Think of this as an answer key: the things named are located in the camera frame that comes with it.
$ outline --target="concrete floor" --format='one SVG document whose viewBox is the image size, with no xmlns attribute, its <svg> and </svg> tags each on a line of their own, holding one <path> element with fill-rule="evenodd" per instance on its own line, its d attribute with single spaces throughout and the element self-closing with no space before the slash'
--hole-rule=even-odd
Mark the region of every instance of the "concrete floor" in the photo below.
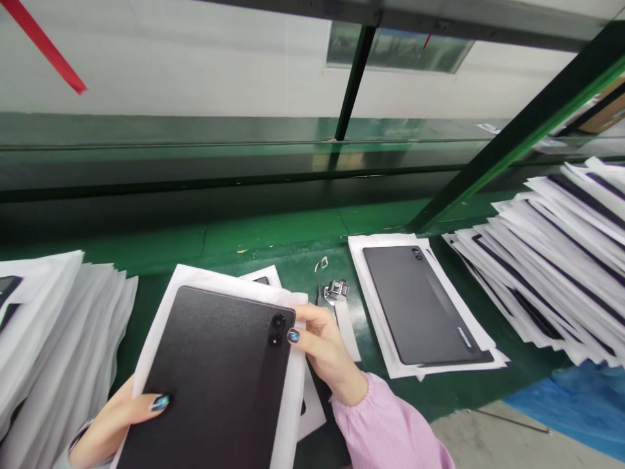
<svg viewBox="0 0 625 469">
<path fill-rule="evenodd" d="M 498 401 L 481 410 L 545 427 Z M 432 424 L 457 469 L 624 469 L 625 464 L 571 438 L 539 433 L 476 412 L 458 412 Z"/>
</svg>

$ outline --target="fingernail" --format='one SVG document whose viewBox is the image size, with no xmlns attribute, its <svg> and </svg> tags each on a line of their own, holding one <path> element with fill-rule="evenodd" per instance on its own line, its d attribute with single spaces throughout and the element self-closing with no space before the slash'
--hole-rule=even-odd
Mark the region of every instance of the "fingernail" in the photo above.
<svg viewBox="0 0 625 469">
<path fill-rule="evenodd" d="M 286 335 L 286 338 L 289 342 L 297 343 L 299 341 L 299 332 L 295 329 L 291 329 Z"/>
<path fill-rule="evenodd" d="M 154 399 L 154 402 L 150 406 L 150 412 L 158 412 L 163 410 L 169 404 L 169 396 L 162 395 Z"/>
</svg>

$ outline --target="blue mat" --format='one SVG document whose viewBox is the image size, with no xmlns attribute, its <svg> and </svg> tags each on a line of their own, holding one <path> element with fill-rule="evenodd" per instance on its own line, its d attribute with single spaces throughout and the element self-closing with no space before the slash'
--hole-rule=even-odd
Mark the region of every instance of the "blue mat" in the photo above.
<svg viewBox="0 0 625 469">
<path fill-rule="evenodd" d="M 625 462 L 625 370 L 592 362 L 503 399 L 547 427 Z"/>
</svg>

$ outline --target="woman's left hand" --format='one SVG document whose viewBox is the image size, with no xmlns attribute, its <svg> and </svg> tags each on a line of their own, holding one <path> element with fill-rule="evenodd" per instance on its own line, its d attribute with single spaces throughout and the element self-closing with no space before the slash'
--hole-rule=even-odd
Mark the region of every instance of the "woman's left hand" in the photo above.
<svg viewBox="0 0 625 469">
<path fill-rule="evenodd" d="M 143 394 L 131 399 L 133 382 L 134 375 L 106 403 L 74 446 L 70 452 L 72 468 L 89 468 L 106 461 L 117 452 L 130 425 L 163 413 L 169 396 Z"/>
</svg>

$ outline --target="pink sleeve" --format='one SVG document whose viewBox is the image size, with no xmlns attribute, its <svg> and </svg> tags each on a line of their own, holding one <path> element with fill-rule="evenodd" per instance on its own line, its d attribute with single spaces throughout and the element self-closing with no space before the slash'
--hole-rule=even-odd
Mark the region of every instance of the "pink sleeve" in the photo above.
<svg viewBox="0 0 625 469">
<path fill-rule="evenodd" d="M 454 469 L 445 446 L 423 416 L 397 397 L 386 382 L 365 373 L 369 391 L 353 407 L 331 398 L 354 469 Z"/>
</svg>

